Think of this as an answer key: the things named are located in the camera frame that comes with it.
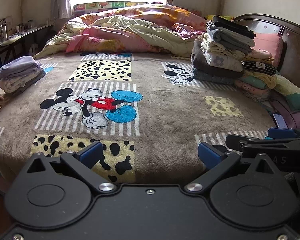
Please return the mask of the window curtain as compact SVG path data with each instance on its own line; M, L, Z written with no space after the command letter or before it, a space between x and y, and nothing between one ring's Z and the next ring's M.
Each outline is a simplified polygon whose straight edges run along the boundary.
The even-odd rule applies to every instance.
M56 19L69 18L71 16L70 0L51 0L50 18Z

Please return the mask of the dark side table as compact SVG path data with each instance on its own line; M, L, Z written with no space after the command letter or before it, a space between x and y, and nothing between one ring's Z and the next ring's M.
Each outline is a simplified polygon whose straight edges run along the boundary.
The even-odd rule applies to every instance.
M38 27L27 31L0 44L0 65L9 63L20 56L29 55L31 46L36 44L38 49L34 49L34 54L40 52L47 41L55 35L53 24Z

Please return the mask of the colourful alphabet play mat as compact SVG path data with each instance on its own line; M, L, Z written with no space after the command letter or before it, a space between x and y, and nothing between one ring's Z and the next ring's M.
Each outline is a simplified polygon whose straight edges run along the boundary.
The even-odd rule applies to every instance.
M73 13L76 16L80 16L83 14L103 12L107 10L131 7L136 5L143 5L143 4L147 4L147 2L111 1L111 2L81 3L81 4L74 5Z

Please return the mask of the right stack of folded clothes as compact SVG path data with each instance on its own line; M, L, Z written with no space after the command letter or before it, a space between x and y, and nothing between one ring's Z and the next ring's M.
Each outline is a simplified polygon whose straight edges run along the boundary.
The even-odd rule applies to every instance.
M274 58L256 48L255 37L248 27L213 16L194 42L193 78L234 85L255 101L268 100L276 86Z

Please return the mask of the floral pink yellow quilt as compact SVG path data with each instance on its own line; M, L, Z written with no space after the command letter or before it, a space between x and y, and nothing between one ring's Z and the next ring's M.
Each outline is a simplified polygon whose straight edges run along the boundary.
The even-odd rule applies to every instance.
M78 52L171 53L189 57L207 21L168 4L143 4L84 14L63 25L36 59Z

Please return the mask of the smartphone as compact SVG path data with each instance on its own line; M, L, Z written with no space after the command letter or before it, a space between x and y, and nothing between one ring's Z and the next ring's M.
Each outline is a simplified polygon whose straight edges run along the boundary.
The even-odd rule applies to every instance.
M275 122L277 128L282 128L282 129L288 128L283 116L274 113L273 119L274 119L274 122Z

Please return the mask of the dark wooden headboard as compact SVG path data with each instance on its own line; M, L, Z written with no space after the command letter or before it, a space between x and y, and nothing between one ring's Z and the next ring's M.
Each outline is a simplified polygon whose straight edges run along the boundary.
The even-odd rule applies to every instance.
M260 34L277 34L282 38L283 51L277 70L300 88L300 25L266 14L244 14L234 22Z

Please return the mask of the stack of folded clothes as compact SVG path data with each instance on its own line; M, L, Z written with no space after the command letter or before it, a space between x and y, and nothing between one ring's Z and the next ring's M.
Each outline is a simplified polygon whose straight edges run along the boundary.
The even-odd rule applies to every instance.
M0 68L0 88L8 94L45 76L42 64L31 56L19 57Z
M255 101L268 100L276 86L274 58L256 48L255 37L248 27L213 16L194 42L193 78L234 85Z

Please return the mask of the Mickey Mouse plush blanket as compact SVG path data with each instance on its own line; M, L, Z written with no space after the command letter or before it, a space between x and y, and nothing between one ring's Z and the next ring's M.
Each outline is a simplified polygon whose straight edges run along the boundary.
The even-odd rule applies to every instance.
M113 182L189 180L204 170L201 142L234 133L262 139L268 112L233 85L198 81L192 65L159 54L58 54L23 92L0 91L0 177L13 180L30 156L57 157L92 142L93 170Z

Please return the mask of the left stack of folded clothes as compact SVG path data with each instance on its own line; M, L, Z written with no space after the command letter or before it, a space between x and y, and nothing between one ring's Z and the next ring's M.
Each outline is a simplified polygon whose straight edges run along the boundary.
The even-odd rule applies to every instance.
M8 94L45 76L42 64L31 56L19 57L0 68L0 88Z

